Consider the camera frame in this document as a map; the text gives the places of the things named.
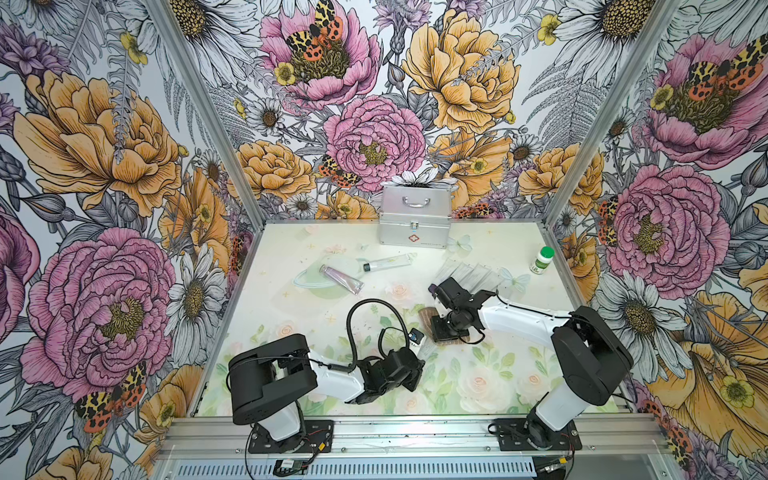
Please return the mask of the white tube black cap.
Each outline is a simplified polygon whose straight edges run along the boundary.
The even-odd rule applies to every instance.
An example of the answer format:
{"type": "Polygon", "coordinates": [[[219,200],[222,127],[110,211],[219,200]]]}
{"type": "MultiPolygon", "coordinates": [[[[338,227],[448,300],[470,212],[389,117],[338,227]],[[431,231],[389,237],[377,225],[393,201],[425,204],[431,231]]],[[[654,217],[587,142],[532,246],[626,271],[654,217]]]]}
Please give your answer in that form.
{"type": "Polygon", "coordinates": [[[457,268],[451,273],[451,277],[464,289],[469,289],[467,286],[468,279],[471,277],[472,272],[475,269],[474,264],[461,262],[457,268]]]}

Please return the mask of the silver aluminium first aid case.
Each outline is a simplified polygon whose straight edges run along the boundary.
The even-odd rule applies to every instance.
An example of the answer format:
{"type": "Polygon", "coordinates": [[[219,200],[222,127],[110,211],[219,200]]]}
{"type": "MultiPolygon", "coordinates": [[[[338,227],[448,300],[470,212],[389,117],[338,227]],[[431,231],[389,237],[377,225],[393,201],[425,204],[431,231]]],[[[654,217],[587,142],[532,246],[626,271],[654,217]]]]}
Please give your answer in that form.
{"type": "Polygon", "coordinates": [[[445,249],[451,222],[449,190],[384,187],[378,226],[381,244],[445,249]]]}

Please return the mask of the left aluminium corner post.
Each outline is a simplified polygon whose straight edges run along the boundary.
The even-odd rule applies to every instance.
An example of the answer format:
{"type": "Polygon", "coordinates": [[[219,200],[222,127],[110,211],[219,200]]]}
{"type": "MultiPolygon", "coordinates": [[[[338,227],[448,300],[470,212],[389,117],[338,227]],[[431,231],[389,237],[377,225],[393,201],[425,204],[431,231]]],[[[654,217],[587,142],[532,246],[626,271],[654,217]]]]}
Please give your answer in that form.
{"type": "Polygon", "coordinates": [[[150,18],[178,69],[179,78],[184,82],[190,98],[209,132],[213,145],[230,175],[244,209],[258,233],[266,225],[265,216],[252,192],[250,184],[236,157],[235,148],[209,96],[204,78],[196,66],[193,54],[186,46],[184,35],[175,19],[168,1],[149,1],[150,18]]]}

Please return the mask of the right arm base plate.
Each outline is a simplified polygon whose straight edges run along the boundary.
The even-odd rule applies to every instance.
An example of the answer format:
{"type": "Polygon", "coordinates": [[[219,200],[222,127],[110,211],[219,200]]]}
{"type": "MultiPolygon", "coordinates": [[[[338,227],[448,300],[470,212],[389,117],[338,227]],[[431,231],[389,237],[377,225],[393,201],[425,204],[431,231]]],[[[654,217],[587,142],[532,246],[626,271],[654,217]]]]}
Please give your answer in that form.
{"type": "Polygon", "coordinates": [[[576,424],[571,420],[560,430],[552,430],[533,417],[507,417],[494,419],[488,425],[501,451],[578,451],[582,442],[576,424]]]}

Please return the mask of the aluminium front rail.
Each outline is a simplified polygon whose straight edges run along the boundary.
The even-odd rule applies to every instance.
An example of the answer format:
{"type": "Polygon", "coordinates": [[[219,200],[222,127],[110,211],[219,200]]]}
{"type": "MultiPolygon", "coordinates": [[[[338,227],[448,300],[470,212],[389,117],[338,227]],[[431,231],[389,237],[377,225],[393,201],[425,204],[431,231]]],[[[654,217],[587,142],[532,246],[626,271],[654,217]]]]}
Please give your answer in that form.
{"type": "MultiPolygon", "coordinates": [[[[322,459],[354,457],[500,456],[488,431],[492,415],[335,417],[331,451],[322,459]]],[[[251,428],[228,417],[180,419],[169,430],[158,457],[171,459],[242,458],[251,428]]],[[[669,447],[650,414],[588,413],[572,430],[581,454],[667,453],[669,447]]]]}

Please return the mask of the brown striped towel cloth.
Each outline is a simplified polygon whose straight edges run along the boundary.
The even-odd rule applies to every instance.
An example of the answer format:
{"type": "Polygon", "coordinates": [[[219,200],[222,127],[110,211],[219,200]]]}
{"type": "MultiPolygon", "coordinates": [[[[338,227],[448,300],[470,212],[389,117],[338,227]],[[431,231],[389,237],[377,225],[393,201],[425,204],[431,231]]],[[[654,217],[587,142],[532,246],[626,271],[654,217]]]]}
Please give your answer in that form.
{"type": "Polygon", "coordinates": [[[439,339],[433,328],[433,318],[440,318],[439,312],[434,307],[426,307],[418,312],[420,330],[425,334],[425,337],[437,345],[453,345],[460,344],[459,338],[439,339]]]}

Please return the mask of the purple metallic tube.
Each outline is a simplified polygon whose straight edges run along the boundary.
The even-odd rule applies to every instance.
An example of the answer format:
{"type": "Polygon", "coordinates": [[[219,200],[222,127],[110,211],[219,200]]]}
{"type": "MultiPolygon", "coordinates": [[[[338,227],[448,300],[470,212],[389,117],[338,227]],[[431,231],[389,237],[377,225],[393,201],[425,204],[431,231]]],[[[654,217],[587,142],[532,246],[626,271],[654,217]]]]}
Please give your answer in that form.
{"type": "Polygon", "coordinates": [[[320,272],[342,288],[344,288],[346,291],[350,292],[351,294],[357,295],[361,292],[364,283],[351,276],[348,275],[340,270],[337,270],[329,265],[322,265],[320,267],[320,272]]]}

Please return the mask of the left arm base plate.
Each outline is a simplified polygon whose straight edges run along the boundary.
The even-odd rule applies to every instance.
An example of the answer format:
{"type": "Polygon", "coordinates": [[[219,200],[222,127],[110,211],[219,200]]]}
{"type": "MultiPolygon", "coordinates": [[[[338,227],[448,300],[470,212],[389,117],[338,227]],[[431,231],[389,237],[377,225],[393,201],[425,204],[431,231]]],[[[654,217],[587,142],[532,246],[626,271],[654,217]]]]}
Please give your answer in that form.
{"type": "Polygon", "coordinates": [[[329,453],[334,427],[332,420],[304,420],[297,433],[277,440],[266,428],[257,424],[246,450],[249,454],[329,453]]]}

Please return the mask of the right aluminium corner post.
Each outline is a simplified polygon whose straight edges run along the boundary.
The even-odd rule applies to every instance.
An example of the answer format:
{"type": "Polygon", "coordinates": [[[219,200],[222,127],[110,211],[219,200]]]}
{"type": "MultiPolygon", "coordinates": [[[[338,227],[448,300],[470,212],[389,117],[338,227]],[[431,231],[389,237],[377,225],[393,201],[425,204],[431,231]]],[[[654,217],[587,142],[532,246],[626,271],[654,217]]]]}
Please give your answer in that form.
{"type": "Polygon", "coordinates": [[[569,203],[579,181],[586,173],[593,157],[598,152],[603,136],[607,133],[614,116],[619,112],[622,102],[628,97],[635,81],[641,75],[647,62],[656,55],[657,46],[663,33],[672,22],[672,18],[681,4],[680,1],[657,1],[650,12],[646,25],[641,30],[637,43],[630,51],[627,63],[619,68],[614,84],[595,117],[585,139],[563,183],[558,188],[548,206],[542,224],[553,229],[560,211],[569,203]]]}

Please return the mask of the aluminium corner post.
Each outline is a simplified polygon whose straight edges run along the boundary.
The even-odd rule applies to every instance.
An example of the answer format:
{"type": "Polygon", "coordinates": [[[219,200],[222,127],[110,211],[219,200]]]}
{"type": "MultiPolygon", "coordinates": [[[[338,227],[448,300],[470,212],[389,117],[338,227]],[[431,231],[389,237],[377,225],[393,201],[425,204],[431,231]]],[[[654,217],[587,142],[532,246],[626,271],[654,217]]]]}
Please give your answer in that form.
{"type": "Polygon", "coordinates": [[[209,132],[213,145],[230,175],[244,209],[258,233],[266,225],[265,216],[252,192],[250,184],[236,157],[235,148],[209,96],[204,78],[196,66],[193,54],[186,46],[184,35],[175,19],[168,1],[149,1],[150,18],[178,69],[179,78],[184,82],[190,98],[209,132]]]}
{"type": "Polygon", "coordinates": [[[680,1],[657,1],[650,12],[646,25],[641,30],[637,43],[630,51],[627,63],[619,68],[614,84],[595,117],[585,139],[563,183],[558,188],[548,206],[542,224],[553,229],[560,211],[569,203],[579,181],[586,173],[593,157],[598,152],[603,136],[607,133],[614,116],[619,112],[622,102],[628,97],[635,81],[641,75],[647,62],[656,55],[657,46],[663,33],[672,22],[672,18],[681,4],[680,1]]]}

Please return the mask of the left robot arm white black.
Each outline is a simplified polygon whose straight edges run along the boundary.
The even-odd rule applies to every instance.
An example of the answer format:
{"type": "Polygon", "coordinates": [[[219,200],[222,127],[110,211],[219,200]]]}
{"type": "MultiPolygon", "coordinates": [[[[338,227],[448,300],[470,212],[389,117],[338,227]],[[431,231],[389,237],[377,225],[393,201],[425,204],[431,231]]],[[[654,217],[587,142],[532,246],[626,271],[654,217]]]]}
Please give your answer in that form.
{"type": "Polygon", "coordinates": [[[425,365],[418,353],[426,337],[412,329],[405,340],[398,350],[358,359],[350,367],[310,349],[302,334],[241,353],[230,360],[226,377],[233,423],[255,424],[271,440],[285,441],[303,432],[299,400],[311,393],[365,405],[396,388],[413,392],[425,365]]]}

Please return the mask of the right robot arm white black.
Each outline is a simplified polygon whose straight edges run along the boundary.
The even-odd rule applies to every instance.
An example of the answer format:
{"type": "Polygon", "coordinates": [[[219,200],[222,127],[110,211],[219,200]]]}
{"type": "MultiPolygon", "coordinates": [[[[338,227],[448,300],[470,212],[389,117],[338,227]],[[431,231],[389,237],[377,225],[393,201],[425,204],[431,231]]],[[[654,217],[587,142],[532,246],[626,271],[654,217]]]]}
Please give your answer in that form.
{"type": "Polygon", "coordinates": [[[544,310],[502,298],[499,292],[481,289],[472,293],[452,277],[432,284],[429,292],[437,312],[426,323],[437,344],[468,344],[472,331],[481,339],[492,332],[506,332],[551,349],[563,382],[539,400],[523,421],[490,427],[498,439],[508,438],[528,450],[551,450],[566,440],[574,451],[573,420],[590,406],[611,399],[633,368],[628,349],[593,308],[572,311],[544,310]]]}

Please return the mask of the white bottle green cap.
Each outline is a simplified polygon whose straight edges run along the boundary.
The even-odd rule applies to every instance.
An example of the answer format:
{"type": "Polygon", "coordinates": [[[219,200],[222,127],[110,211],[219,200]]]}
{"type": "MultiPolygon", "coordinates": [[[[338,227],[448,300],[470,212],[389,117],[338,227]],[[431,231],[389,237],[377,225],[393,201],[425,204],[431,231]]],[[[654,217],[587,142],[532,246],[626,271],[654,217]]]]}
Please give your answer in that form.
{"type": "Polygon", "coordinates": [[[552,263],[554,255],[555,250],[552,247],[542,247],[530,266],[531,272],[537,275],[542,274],[552,263]]]}

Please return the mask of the white tube purple cap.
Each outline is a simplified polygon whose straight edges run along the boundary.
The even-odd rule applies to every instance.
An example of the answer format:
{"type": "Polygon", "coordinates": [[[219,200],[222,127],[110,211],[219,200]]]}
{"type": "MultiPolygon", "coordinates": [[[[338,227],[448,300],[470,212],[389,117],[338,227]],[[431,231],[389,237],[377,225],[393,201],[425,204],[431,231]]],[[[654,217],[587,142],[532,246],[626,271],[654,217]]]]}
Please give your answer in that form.
{"type": "Polygon", "coordinates": [[[453,274],[453,272],[462,264],[461,261],[455,260],[455,259],[447,259],[443,265],[439,268],[435,278],[434,283],[436,285],[439,285],[443,281],[445,281],[447,278],[450,278],[453,274]]]}
{"type": "Polygon", "coordinates": [[[465,288],[470,292],[476,292],[480,289],[484,279],[491,273],[491,270],[481,264],[476,264],[465,279],[465,288]]]}

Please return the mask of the white tube dark blue cap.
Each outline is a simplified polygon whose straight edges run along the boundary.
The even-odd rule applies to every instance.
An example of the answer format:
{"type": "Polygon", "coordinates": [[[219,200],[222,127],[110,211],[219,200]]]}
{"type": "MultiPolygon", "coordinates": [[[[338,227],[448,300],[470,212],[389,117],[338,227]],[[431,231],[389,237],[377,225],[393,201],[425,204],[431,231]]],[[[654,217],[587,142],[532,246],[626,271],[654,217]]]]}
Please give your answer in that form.
{"type": "Polygon", "coordinates": [[[496,293],[504,284],[505,277],[498,272],[489,272],[478,286],[479,290],[487,290],[496,293]]]}

